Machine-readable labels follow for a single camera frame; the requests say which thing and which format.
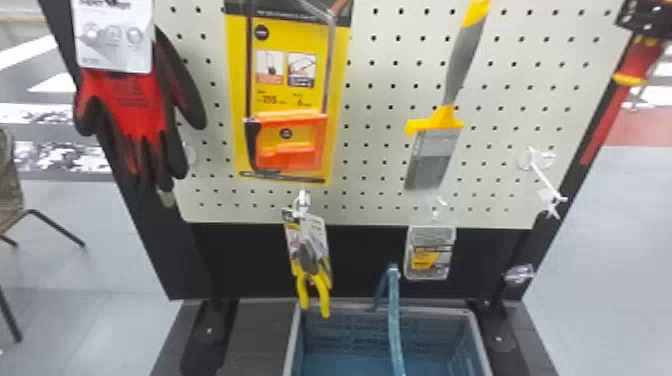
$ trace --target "pegboard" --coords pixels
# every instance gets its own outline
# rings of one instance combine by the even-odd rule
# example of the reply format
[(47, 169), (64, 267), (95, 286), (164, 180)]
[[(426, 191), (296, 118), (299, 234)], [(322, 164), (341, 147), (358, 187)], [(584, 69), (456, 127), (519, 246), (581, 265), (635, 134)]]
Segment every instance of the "pegboard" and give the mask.
[[(356, 0), (332, 182), (307, 187), (328, 224), (407, 225), (429, 212), (403, 190), (409, 118), (428, 117), (467, 0)], [(528, 146), (557, 154), (560, 185), (623, 52), (620, 0), (493, 1), (457, 100), (465, 122), (439, 194), (459, 227), (531, 228), (541, 183), (516, 160)], [(176, 197), (189, 222), (280, 222), (299, 185), (235, 175), (222, 0), (156, 2), (156, 22), (194, 76), (208, 128), (180, 126), (195, 156)]]

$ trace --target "plastic basket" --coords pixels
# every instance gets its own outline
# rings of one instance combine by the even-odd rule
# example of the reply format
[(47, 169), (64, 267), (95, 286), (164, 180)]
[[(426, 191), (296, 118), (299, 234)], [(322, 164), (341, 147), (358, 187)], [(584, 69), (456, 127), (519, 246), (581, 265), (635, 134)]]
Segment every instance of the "plastic basket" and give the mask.
[[(332, 303), (322, 319), (297, 306), (284, 376), (389, 376), (387, 311)], [(409, 376), (492, 376), (473, 314), (468, 310), (402, 307), (401, 344)]]

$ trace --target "black bracket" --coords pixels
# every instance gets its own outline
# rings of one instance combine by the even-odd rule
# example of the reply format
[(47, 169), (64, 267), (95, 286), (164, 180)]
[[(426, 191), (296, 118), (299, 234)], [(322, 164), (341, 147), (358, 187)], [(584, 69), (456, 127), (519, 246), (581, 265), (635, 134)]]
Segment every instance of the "black bracket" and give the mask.
[(625, 0), (615, 23), (636, 34), (672, 39), (672, 3), (663, 0)]

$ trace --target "glove packaging label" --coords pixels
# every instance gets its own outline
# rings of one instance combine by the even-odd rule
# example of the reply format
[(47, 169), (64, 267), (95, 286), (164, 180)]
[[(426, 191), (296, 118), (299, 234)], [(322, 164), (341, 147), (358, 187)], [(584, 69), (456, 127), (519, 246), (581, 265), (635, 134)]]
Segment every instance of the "glove packaging label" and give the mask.
[(75, 51), (82, 68), (126, 73), (152, 69), (151, 0), (71, 0)]

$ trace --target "gray floor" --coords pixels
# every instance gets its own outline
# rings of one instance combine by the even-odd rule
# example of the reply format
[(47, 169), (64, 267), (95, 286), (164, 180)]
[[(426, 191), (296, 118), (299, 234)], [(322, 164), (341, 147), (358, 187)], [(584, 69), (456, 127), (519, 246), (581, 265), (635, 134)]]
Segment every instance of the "gray floor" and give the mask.
[(0, 322), (0, 375), (146, 376), (179, 308), (168, 302), (112, 183), (24, 182), (39, 208), (88, 243), (33, 218), (0, 245), (0, 284), (24, 331)]
[(561, 376), (660, 376), (672, 354), (672, 149), (608, 147), (525, 303)]

